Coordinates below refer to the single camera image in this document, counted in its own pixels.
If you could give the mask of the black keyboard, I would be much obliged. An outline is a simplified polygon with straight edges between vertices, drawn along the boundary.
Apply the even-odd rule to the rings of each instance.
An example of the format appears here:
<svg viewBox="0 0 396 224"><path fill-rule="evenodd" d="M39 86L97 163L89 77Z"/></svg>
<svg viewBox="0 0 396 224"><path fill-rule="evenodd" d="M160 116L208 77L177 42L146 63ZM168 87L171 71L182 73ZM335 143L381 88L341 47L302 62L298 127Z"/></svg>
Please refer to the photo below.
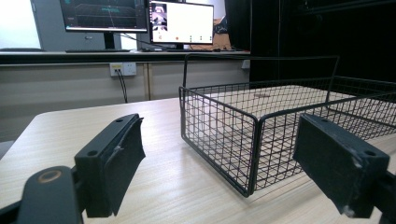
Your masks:
<svg viewBox="0 0 396 224"><path fill-rule="evenodd" d="M66 53L109 53L109 52L130 52L128 49L67 49Z"/></svg>

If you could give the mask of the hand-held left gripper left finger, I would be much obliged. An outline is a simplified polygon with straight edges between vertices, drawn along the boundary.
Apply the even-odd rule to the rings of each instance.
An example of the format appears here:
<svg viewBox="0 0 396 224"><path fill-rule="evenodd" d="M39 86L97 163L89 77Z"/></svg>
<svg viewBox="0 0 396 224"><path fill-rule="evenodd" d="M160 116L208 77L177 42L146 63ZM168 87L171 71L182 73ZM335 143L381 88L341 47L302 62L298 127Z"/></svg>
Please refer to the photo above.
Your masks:
<svg viewBox="0 0 396 224"><path fill-rule="evenodd" d="M88 193L88 217L116 216L140 162L146 157L138 114L110 122L75 156L79 179Z"/></svg>

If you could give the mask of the long grey desk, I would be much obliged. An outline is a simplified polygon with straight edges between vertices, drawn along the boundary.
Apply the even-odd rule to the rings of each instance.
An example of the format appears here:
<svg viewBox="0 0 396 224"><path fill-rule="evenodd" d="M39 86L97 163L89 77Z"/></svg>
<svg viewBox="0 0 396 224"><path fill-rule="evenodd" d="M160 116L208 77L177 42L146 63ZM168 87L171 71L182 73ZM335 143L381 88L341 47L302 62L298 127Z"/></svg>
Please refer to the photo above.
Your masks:
<svg viewBox="0 0 396 224"><path fill-rule="evenodd" d="M17 52L0 51L0 66L38 64L182 62L187 52Z"/></svg>

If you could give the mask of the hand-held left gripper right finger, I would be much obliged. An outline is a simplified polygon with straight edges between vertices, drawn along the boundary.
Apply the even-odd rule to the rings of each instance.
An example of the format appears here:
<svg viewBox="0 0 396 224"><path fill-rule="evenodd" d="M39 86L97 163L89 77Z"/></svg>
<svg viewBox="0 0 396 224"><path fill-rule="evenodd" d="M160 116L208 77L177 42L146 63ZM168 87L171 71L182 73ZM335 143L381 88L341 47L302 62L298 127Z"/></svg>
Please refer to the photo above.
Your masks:
<svg viewBox="0 0 396 224"><path fill-rule="evenodd" d="M302 114L293 158L338 212L390 217L390 156L333 122Z"/></svg>

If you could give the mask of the dark-screen computer monitor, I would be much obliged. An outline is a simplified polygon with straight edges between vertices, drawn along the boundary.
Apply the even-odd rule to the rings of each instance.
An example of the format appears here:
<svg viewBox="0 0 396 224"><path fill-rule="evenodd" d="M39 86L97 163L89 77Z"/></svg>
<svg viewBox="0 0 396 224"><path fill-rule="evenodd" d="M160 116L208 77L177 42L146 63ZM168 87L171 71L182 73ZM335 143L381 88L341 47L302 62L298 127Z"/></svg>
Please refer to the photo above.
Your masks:
<svg viewBox="0 0 396 224"><path fill-rule="evenodd" d="M102 33L105 50L120 51L114 34L144 34L147 0L59 0L66 32Z"/></svg>

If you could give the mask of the black curtain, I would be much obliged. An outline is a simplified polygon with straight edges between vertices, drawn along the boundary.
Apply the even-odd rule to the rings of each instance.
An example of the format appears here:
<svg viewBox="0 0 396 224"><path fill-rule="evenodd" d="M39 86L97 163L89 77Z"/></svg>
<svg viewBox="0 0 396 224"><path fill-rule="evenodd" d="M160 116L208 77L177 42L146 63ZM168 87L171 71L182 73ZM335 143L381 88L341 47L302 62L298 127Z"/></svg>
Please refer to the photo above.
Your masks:
<svg viewBox="0 0 396 224"><path fill-rule="evenodd" d="M224 0L232 47L340 58L337 73L396 82L396 0Z"/></svg>

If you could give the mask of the white wall power socket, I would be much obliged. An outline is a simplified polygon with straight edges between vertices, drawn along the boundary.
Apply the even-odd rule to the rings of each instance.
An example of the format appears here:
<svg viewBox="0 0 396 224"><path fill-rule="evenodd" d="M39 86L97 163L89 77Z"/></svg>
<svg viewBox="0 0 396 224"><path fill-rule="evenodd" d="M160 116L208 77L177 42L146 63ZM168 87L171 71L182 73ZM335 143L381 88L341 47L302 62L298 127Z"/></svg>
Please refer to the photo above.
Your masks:
<svg viewBox="0 0 396 224"><path fill-rule="evenodd" d="M112 77L117 76L135 76L136 63L110 63L109 64L110 75Z"/></svg>

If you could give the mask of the white-screen computer monitor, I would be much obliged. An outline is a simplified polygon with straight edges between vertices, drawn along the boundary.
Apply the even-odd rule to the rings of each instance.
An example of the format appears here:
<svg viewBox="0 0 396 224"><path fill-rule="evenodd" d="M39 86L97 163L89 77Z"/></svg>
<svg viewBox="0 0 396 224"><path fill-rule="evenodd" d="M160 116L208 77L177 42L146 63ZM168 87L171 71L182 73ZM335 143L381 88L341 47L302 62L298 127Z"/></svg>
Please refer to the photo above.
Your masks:
<svg viewBox="0 0 396 224"><path fill-rule="evenodd" d="M212 5L149 0L149 36L152 44L212 45Z"/></svg>

